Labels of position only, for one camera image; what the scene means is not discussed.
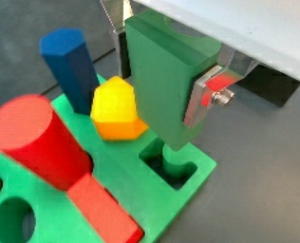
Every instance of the yellow block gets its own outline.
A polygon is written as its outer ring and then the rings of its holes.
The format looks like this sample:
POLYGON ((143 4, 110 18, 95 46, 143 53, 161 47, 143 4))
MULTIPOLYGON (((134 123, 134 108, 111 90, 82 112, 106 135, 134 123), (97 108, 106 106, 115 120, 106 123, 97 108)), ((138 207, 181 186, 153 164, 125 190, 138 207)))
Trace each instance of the yellow block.
POLYGON ((90 116, 103 140, 134 140, 147 129, 138 117, 135 90, 117 76, 97 87, 90 116))

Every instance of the green block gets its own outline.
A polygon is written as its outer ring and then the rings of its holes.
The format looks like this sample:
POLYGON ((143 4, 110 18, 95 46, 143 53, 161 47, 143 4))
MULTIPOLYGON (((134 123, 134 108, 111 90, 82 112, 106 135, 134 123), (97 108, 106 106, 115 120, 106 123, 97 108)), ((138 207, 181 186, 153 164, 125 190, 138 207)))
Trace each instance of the green block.
POLYGON ((170 19, 147 10, 126 21, 138 114, 165 143, 179 150, 204 123, 186 128, 187 100, 198 76, 214 63, 221 44, 175 32, 170 19))
MULTIPOLYGON (((159 155, 163 148, 163 142, 153 131, 133 141, 102 141, 91 119, 74 113, 65 95, 53 101, 53 105, 78 142, 93 156, 94 176, 145 230, 141 242, 154 242, 209 177, 214 161, 187 144, 183 156, 186 163, 193 164, 194 171, 182 188, 175 190, 145 162, 159 155)), ((2 154, 0 178, 4 182, 0 191, 2 242, 24 242, 20 223, 30 209, 36 217, 31 243, 102 242, 66 193, 54 189, 2 154)))

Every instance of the blue hexagonal prism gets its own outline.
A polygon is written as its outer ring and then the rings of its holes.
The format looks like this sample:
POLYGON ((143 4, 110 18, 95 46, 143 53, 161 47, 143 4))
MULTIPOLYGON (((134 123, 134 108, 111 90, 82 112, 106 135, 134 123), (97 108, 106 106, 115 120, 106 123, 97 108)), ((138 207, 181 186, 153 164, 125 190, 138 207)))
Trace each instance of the blue hexagonal prism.
POLYGON ((90 114, 94 89, 99 85, 83 32, 59 28, 39 40, 39 53, 63 89, 74 111, 90 114))

